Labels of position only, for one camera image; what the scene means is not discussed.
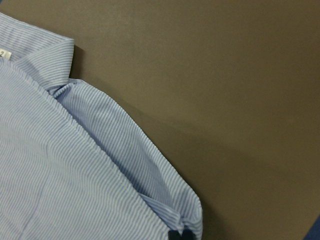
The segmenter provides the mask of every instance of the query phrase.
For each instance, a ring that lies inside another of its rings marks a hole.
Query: shirt collar
[[[0,12],[0,48],[49,93],[69,82],[74,40]]]

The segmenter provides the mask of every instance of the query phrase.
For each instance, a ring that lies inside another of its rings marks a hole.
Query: blue and white striped shirt
[[[0,13],[0,239],[201,239],[202,207],[108,95],[70,79],[74,41]]]

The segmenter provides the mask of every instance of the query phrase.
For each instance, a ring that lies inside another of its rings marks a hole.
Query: brown background
[[[204,240],[300,240],[320,213],[320,1],[3,0],[75,39],[202,200]]]

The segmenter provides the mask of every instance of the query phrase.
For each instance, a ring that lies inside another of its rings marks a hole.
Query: shirt
[[[73,39],[2,13],[0,32],[0,239],[201,239],[191,187],[112,98],[69,78]]]

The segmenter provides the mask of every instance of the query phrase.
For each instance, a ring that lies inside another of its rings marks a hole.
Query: white tag
[[[11,57],[11,52],[0,48],[0,58],[5,58],[7,60],[10,60],[10,57]]]

